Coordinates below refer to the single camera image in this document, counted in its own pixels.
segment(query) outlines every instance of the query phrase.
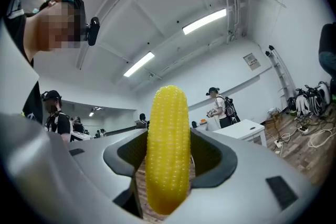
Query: white wall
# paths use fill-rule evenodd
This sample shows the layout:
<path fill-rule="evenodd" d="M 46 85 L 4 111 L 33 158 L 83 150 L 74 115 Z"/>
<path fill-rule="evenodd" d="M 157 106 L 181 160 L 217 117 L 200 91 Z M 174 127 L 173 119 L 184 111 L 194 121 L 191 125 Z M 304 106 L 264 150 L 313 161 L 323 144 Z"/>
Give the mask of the white wall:
<path fill-rule="evenodd" d="M 112 115 L 108 115 L 103 120 L 105 131 L 111 132 L 135 126 L 134 115 L 134 110 L 125 109 L 114 112 Z"/>
<path fill-rule="evenodd" d="M 263 49 L 273 45 L 296 87 L 316 86 L 330 76 L 318 62 L 322 26 L 335 21 L 326 0 L 251 0 L 248 36 Z"/>
<path fill-rule="evenodd" d="M 39 52 L 34 68 L 40 75 L 40 92 L 57 90 L 63 100 L 108 108 L 137 109 L 138 102 L 125 88 L 75 67 L 77 49 Z"/>
<path fill-rule="evenodd" d="M 94 135 L 97 130 L 104 128 L 103 118 L 80 118 L 81 122 L 90 135 Z"/>
<path fill-rule="evenodd" d="M 243 59 L 251 52 L 261 65 L 253 71 Z M 190 124 L 192 121 L 208 120 L 206 112 L 213 107 L 213 100 L 209 100 L 205 93 L 210 87 L 219 87 L 221 93 L 234 99 L 242 120 L 251 119 L 260 123 L 267 118 L 271 107 L 281 108 L 278 78 L 259 46 L 247 39 L 214 48 L 151 85 L 150 89 L 143 89 L 138 93 L 141 111 L 150 115 L 156 91 L 171 84 L 180 87 L 186 94 Z M 214 119 L 208 122 L 210 130 L 218 129 Z"/>

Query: white shirt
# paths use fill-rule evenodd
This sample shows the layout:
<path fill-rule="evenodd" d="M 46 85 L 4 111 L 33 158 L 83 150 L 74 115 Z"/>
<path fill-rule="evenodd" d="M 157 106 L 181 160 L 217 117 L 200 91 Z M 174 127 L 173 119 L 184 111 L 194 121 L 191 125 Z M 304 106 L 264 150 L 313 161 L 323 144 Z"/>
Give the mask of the white shirt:
<path fill-rule="evenodd" d="M 223 119 L 226 118 L 226 114 L 225 114 L 225 102 L 224 102 L 224 98 L 219 95 L 216 97 L 215 99 L 215 110 L 216 112 L 218 111 L 218 108 L 222 107 L 223 111 L 221 114 L 218 115 L 219 119 Z"/>

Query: fluorescent light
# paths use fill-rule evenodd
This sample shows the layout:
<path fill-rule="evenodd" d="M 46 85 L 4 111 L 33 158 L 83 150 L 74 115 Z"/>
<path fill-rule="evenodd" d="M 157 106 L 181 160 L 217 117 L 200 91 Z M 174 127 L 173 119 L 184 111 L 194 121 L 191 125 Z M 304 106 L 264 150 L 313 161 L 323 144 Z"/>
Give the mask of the fluorescent light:
<path fill-rule="evenodd" d="M 213 22 L 214 20 L 217 20 L 219 18 L 222 18 L 226 16 L 226 9 L 222 9 L 222 10 L 219 10 L 215 13 L 212 13 L 206 17 L 203 17 L 202 19 L 199 19 L 185 27 L 182 28 L 183 32 L 185 35 L 189 34 L 190 32 L 208 24 L 208 23 L 211 23 Z"/>
<path fill-rule="evenodd" d="M 144 57 L 142 57 L 138 62 L 134 64 L 125 74 L 125 77 L 129 77 L 134 72 L 136 72 L 140 67 L 142 67 L 145 63 L 147 63 L 150 59 L 154 57 L 154 54 L 151 52 L 148 52 Z"/>

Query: corn cob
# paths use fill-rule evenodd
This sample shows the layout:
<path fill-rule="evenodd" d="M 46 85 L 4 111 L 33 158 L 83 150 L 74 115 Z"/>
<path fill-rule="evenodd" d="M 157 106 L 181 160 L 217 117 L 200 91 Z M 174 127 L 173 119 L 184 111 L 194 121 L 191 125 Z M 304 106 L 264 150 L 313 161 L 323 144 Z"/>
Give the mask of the corn cob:
<path fill-rule="evenodd" d="M 162 87 L 152 105 L 146 155 L 147 198 L 155 212 L 168 215 L 186 198 L 189 165 L 187 99 L 176 86 Z"/>

